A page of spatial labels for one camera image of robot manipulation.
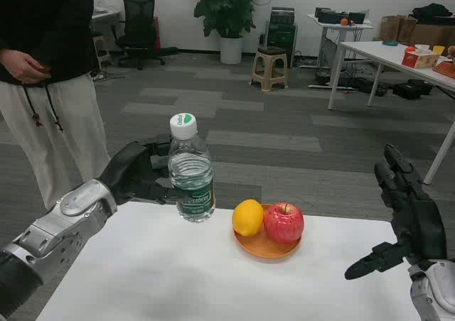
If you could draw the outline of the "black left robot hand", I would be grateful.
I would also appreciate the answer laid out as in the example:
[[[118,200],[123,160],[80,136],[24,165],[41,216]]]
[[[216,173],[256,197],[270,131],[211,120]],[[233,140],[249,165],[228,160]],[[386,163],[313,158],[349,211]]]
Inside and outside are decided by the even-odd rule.
[[[159,204],[186,202],[192,194],[158,183],[169,179],[168,155],[172,137],[168,134],[132,141],[115,154],[98,180],[111,191],[116,203],[149,200]]]

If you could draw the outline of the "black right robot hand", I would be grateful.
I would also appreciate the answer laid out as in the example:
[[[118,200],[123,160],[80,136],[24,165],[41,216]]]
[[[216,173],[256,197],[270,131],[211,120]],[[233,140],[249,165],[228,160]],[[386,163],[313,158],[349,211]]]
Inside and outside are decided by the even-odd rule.
[[[398,148],[387,144],[384,160],[377,162],[374,174],[386,207],[392,210],[392,230],[397,242],[383,242],[372,252],[352,264],[345,279],[354,280],[372,273],[384,272],[400,265],[431,260],[446,260],[444,224],[436,202],[424,191],[423,181],[414,164]]]

